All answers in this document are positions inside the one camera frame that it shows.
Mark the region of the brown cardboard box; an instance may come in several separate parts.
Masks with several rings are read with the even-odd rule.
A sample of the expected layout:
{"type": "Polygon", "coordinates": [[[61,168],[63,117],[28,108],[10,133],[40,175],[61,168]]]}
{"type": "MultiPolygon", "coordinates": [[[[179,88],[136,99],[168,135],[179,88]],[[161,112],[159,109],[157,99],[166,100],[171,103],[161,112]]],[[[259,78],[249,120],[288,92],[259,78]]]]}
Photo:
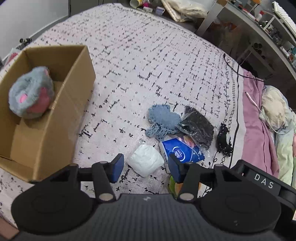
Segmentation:
{"type": "Polygon", "coordinates": [[[41,181],[71,163],[95,71],[84,45],[22,51],[1,75],[1,169],[25,182],[41,181]],[[45,66],[54,100],[40,117],[26,120],[9,108],[9,90],[35,67],[45,66]]]}

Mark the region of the white desk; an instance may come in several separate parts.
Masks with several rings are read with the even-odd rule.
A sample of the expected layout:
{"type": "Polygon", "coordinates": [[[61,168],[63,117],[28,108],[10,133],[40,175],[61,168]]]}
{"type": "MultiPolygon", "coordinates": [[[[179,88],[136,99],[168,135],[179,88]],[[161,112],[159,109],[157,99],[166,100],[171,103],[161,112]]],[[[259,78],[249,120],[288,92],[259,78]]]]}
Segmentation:
{"type": "Polygon", "coordinates": [[[293,69],[292,65],[289,63],[284,53],[280,50],[280,48],[272,41],[271,37],[267,34],[267,32],[259,27],[254,20],[247,16],[246,12],[241,11],[239,8],[234,6],[230,1],[215,1],[211,10],[208,12],[206,18],[204,18],[203,22],[201,23],[200,27],[197,29],[196,33],[198,36],[203,36],[208,27],[213,23],[215,18],[220,14],[220,12],[226,9],[231,12],[236,17],[240,18],[245,24],[247,24],[254,32],[259,35],[266,43],[269,45],[271,49],[277,54],[277,56],[281,59],[282,63],[286,66],[290,74],[292,75],[293,79],[295,79],[295,70],[293,69]]]}

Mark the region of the paper cup on floor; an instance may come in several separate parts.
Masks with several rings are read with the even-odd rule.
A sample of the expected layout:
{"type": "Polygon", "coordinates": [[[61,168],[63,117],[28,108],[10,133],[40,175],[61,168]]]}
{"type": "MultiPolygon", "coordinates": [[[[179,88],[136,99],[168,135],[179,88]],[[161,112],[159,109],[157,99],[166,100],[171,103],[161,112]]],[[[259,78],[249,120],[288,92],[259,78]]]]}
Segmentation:
{"type": "Polygon", "coordinates": [[[143,0],[130,0],[129,1],[130,6],[135,9],[142,6],[143,3],[144,3],[143,0]]]}

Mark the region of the white soft pouch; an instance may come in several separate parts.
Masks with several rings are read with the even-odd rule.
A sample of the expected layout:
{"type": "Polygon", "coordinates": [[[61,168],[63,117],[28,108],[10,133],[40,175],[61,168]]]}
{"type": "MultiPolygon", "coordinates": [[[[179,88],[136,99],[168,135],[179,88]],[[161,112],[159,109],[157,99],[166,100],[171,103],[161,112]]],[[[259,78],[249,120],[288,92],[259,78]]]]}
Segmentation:
{"type": "Polygon", "coordinates": [[[141,144],[128,158],[127,164],[140,176],[147,177],[164,165],[164,159],[153,146],[141,144]]]}

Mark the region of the crumpled pale duvet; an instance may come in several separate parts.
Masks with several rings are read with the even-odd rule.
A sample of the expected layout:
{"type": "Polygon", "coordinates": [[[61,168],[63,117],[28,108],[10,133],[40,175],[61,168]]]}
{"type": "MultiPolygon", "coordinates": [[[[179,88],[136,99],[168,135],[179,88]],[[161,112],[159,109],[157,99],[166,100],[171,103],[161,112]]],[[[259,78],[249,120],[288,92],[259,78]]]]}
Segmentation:
{"type": "Polygon", "coordinates": [[[277,88],[266,85],[261,97],[259,117],[273,136],[279,165],[279,179],[295,188],[295,112],[277,88]]]}

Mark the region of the grey pink plush toy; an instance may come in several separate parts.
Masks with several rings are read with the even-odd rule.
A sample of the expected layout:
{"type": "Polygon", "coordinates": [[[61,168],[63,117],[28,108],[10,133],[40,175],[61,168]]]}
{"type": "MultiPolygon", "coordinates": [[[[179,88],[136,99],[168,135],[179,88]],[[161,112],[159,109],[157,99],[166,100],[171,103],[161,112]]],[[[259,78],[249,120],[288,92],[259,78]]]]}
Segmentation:
{"type": "Polygon", "coordinates": [[[12,85],[9,91],[9,108],[20,118],[39,118],[49,108],[54,95],[49,69],[38,66],[19,77],[12,85]]]}

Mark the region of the blue tissue pack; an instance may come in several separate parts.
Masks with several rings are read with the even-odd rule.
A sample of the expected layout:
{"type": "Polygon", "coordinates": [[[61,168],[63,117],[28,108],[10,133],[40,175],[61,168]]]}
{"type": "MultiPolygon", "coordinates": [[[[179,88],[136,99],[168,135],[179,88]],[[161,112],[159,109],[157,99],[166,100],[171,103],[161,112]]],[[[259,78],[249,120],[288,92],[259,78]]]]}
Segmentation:
{"type": "Polygon", "coordinates": [[[173,153],[180,162],[200,162],[205,156],[194,141],[187,135],[179,135],[176,138],[159,142],[159,150],[165,161],[165,169],[170,174],[169,155],[173,153]]]}

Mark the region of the blue knitted cloth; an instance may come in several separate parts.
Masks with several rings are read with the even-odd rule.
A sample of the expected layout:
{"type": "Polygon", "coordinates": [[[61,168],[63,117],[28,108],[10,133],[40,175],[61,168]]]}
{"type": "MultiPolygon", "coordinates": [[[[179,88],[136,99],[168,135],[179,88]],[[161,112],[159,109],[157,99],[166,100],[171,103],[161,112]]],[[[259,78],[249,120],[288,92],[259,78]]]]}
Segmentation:
{"type": "Polygon", "coordinates": [[[169,105],[156,104],[148,110],[148,121],[151,126],[145,131],[145,135],[162,142],[167,135],[174,135],[179,131],[177,125],[181,122],[181,117],[171,112],[169,105]]]}

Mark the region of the green orange soft item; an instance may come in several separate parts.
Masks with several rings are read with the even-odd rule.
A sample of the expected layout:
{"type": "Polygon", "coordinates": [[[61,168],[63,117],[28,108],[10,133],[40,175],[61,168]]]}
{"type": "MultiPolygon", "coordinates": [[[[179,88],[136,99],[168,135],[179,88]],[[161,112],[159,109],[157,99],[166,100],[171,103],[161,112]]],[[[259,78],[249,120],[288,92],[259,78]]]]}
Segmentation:
{"type": "Polygon", "coordinates": [[[169,184],[168,184],[168,192],[175,198],[177,199],[178,194],[183,186],[183,183],[177,183],[173,179],[172,175],[170,176],[169,179],[169,184]]]}

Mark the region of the pink bed sheet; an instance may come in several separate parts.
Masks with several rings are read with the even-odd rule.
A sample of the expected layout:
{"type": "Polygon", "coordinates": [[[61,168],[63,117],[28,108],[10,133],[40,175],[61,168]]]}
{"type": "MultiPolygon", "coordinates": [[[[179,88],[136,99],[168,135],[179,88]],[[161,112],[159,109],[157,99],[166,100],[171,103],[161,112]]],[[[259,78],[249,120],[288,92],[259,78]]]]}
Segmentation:
{"type": "Polygon", "coordinates": [[[243,116],[246,127],[242,159],[262,171],[278,177],[280,168],[275,145],[264,121],[259,118],[264,84],[243,71],[243,116]]]}

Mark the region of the white patterned bed blanket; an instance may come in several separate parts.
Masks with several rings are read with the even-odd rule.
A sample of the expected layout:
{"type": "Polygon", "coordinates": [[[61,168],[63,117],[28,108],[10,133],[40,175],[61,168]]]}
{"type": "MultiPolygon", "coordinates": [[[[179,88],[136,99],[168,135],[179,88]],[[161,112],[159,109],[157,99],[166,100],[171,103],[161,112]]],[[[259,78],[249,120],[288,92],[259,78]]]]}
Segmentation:
{"type": "Polygon", "coordinates": [[[118,153],[129,158],[145,136],[148,109],[167,104],[183,115],[194,107],[215,128],[225,123],[232,157],[212,146],[201,165],[229,167],[242,156],[242,69],[221,49],[160,17],[121,4],[104,4],[55,25],[32,46],[86,45],[96,74],[73,157],[81,167],[118,153]]]}

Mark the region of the black item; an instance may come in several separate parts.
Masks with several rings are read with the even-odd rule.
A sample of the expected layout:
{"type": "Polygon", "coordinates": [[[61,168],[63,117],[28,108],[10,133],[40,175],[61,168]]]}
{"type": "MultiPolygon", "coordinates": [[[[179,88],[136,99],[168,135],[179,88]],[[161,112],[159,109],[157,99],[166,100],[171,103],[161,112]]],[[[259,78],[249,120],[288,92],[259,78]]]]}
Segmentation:
{"type": "Polygon", "coordinates": [[[177,128],[188,135],[196,145],[208,150],[211,146],[214,126],[199,111],[190,106],[185,106],[183,119],[177,128]]]}

